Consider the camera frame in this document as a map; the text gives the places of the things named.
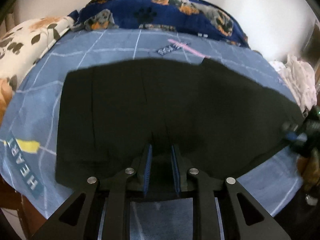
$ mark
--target wooden furniture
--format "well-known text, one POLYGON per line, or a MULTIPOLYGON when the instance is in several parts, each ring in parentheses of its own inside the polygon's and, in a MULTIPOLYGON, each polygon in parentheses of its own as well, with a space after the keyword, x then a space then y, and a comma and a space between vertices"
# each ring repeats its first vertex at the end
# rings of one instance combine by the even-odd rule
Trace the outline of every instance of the wooden furniture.
POLYGON ((29 200, 15 191, 0 177, 0 208, 16 210, 26 239, 46 222, 46 219, 34 208, 29 200))

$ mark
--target bed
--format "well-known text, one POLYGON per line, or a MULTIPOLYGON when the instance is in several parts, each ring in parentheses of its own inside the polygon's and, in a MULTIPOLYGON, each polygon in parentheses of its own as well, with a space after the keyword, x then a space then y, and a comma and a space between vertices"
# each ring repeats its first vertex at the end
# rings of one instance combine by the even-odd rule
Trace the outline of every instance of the bed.
MULTIPOLYGON (((168 2, 136 0, 148 5, 147 11, 138 10, 137 14, 133 14, 134 18, 138 18, 138 23, 134 25, 132 19, 118 20, 123 19, 123 11, 117 6, 121 7, 119 3, 126 3, 128 0, 111 0, 113 3, 109 1, 92 0, 80 14, 73 12, 69 16, 43 22, 36 30, 39 34, 30 33, 28 39, 31 44, 40 45, 41 28, 45 28, 51 42, 47 42, 44 49, 37 49, 37 54, 29 59, 31 67, 18 75, 18 88, 1 124, 0 174, 15 190, 25 195, 45 218, 49 218, 72 193, 71 189, 59 185, 54 178, 59 103, 63 82, 69 71, 147 57, 192 64, 200 64, 204 57, 209 57, 295 102, 278 73, 262 55, 249 48, 247 37, 239 24, 222 9, 202 0, 188 0, 192 4, 217 8, 221 12, 218 17, 224 19, 221 25, 214 25, 211 18, 211 25, 204 22, 197 29, 195 22, 199 22, 199 17, 196 18, 199 13, 190 13, 190 8, 181 9, 181 4, 178 9, 187 15, 187 27, 180 24, 179 19, 161 23, 152 19, 145 23, 143 17, 146 13, 156 17, 154 7, 163 8, 164 3, 167 5, 168 2), (229 33, 228 22, 232 22, 232 34, 229 33), (10 145, 13 140, 19 146, 15 154, 10 145)), ((203 9, 196 6, 193 9, 203 12, 203 9)), ((28 28, 34 24, 35 22, 29 22, 28 28)), ((20 28, 17 26, 12 31, 12 36, 21 31, 20 28)), ((302 185, 296 168, 297 158, 297 154, 286 147, 239 177, 238 181, 275 216, 292 200, 302 185)), ((166 238, 168 234, 179 234, 183 239, 192 237, 192 226, 187 219, 192 217, 192 204, 189 200, 145 205, 134 203, 131 208, 133 239, 148 239, 148 236, 155 233, 150 227, 150 221, 160 221, 161 226, 156 232, 159 239, 166 238), (172 220, 167 221, 165 217, 171 217, 172 220)))

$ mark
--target silver pin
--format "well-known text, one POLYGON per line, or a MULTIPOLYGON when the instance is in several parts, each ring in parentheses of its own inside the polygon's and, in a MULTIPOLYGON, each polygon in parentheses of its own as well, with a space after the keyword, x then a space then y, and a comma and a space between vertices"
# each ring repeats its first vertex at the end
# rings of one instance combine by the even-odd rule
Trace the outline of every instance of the silver pin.
POLYGON ((124 172, 126 174, 132 174, 132 173, 134 173, 134 168, 126 168, 124 172))
POLYGON ((318 199, 311 197, 310 195, 306 195, 306 202, 309 206, 316 206, 318 203, 318 199))
POLYGON ((236 183, 236 180, 232 177, 227 178, 226 181, 228 184, 235 184, 236 183))
POLYGON ((96 177, 90 177, 89 179, 87 179, 87 182, 89 184, 94 184, 97 182, 97 178, 96 177))
POLYGON ((190 174, 197 175, 197 174, 199 173, 199 170, 196 169, 196 168, 191 168, 191 169, 189 170, 189 172, 190 172, 190 174))

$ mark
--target grid pattern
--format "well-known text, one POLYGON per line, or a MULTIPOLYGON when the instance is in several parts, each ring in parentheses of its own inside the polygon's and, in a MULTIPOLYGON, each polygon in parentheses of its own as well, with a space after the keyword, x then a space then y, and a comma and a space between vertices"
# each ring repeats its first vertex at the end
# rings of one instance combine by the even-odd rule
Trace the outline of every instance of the grid pattern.
MULTIPOLYGON (((26 195, 46 218, 71 193, 69 189, 58 185, 54 179, 59 104, 67 73, 91 65, 145 57, 173 59, 192 64, 202 62, 202 58, 184 49, 168 53, 164 57, 159 55, 157 51, 170 45, 168 39, 171 38, 179 42, 188 42, 193 49, 294 101, 277 72, 263 57, 250 49, 183 33, 145 30, 69 32, 27 75, 12 99, 0 129, 2 141, 12 131, 16 138, 36 140, 41 144, 36 155, 25 155, 31 163, 31 169, 41 178, 44 186, 44 192, 38 199, 21 184, 19 172, 11 167, 6 158, 9 151, 4 144, 0 145, 0 151, 4 153, 0 155, 3 163, 0 173, 9 184, 26 195)), ((242 176, 239 181, 272 215, 291 200, 301 185, 296 174, 295 155, 290 154, 288 149, 242 176), (264 177, 268 174, 272 176, 265 180, 264 177)))

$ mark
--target black fabric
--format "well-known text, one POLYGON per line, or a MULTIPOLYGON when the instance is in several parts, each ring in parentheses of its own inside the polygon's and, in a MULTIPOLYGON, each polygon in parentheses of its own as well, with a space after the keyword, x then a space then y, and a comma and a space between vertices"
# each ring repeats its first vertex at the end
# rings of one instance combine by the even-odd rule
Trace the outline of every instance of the black fabric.
POLYGON ((284 147, 286 121, 303 122, 295 103, 208 59, 201 65, 143 59, 78 70, 62 89, 56 179, 74 188, 90 176, 111 177, 146 143, 154 156, 169 156, 178 144, 210 176, 238 177, 284 147))
MULTIPOLYGON (((313 188, 308 194, 320 198, 319 189, 313 188)), ((320 239, 320 201, 309 206, 303 189, 275 216, 276 222, 287 232, 291 240, 320 239)))

